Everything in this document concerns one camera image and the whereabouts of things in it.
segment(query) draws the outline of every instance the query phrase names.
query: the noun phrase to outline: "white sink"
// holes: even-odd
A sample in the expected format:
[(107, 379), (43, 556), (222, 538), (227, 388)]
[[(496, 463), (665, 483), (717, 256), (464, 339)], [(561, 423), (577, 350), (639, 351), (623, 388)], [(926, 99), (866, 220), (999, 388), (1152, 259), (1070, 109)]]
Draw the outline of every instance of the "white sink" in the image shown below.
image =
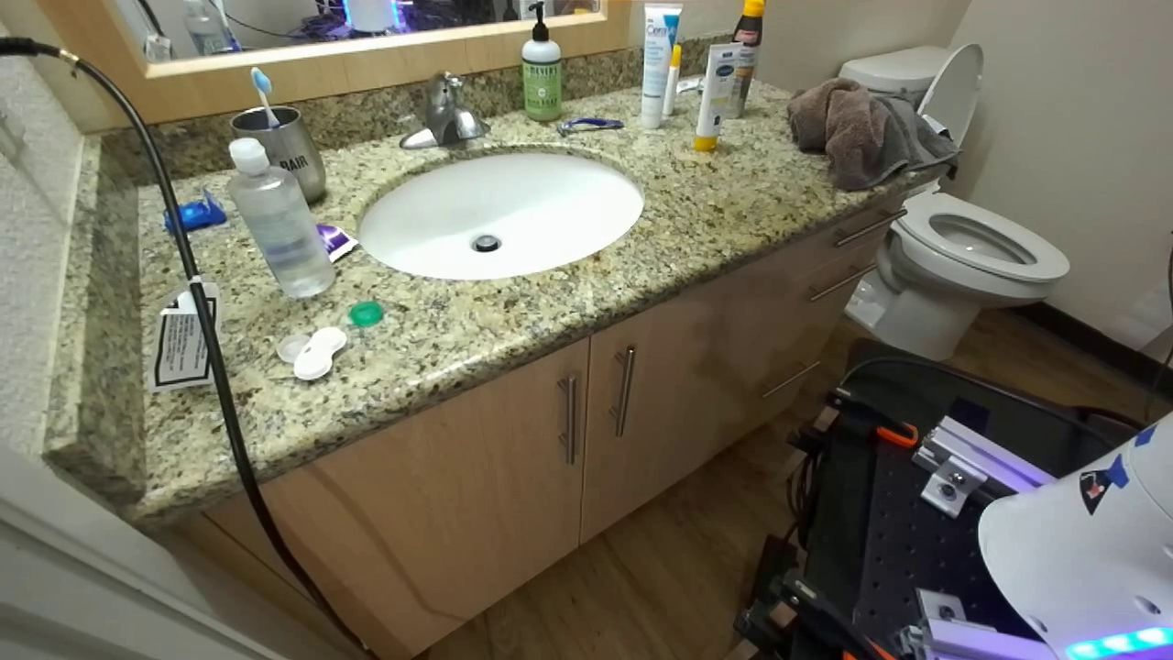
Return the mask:
[(621, 241), (640, 210), (640, 191), (600, 163), (509, 150), (408, 175), (368, 210), (359, 241), (410, 274), (509, 279)]

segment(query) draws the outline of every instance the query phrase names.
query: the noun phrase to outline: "wood floor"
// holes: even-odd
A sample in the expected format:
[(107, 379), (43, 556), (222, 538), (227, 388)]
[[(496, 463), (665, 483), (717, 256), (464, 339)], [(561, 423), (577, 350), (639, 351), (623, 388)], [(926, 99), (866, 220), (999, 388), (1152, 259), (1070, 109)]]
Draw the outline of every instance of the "wood floor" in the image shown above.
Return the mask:
[[(842, 323), (830, 357), (848, 357)], [(1052, 400), (1142, 417), (1148, 388), (1017, 313), (990, 313), (953, 367)], [(426, 660), (721, 660), (738, 645), (734, 614), (764, 538), (786, 531), (786, 436), (811, 417), (837, 367), (811, 381), (799, 407), (739, 440), (717, 463), (588, 544)]]

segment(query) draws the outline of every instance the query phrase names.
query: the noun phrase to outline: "cabinet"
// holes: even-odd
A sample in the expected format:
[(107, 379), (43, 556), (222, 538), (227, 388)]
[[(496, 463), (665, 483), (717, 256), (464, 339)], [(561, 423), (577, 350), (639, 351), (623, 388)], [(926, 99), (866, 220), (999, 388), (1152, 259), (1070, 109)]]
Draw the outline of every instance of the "cabinet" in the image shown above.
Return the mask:
[[(883, 210), (837, 220), (279, 478), (269, 501), (380, 656), (421, 654), (786, 412), (883, 227)], [(210, 526), (231, 564), (283, 572), (243, 501)]]

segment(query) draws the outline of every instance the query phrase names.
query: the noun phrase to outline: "gray towel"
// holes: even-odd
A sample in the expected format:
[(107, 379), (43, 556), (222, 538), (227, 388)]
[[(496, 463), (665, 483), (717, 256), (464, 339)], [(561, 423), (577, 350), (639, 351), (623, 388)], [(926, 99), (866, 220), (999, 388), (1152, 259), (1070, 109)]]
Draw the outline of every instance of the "gray towel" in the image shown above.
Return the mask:
[(870, 191), (893, 172), (918, 172), (955, 157), (910, 102), (833, 78), (787, 102), (799, 150), (823, 150), (842, 191)]

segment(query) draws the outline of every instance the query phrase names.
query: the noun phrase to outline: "soap dispenser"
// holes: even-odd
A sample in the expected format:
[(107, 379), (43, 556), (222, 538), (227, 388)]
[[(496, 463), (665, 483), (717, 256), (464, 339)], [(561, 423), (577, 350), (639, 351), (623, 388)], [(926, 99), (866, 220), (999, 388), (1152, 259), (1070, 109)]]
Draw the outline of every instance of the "soap dispenser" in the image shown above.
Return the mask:
[(519, 108), (533, 122), (561, 119), (561, 48), (551, 39), (542, 3), (533, 3), (539, 14), (533, 39), (519, 48)]

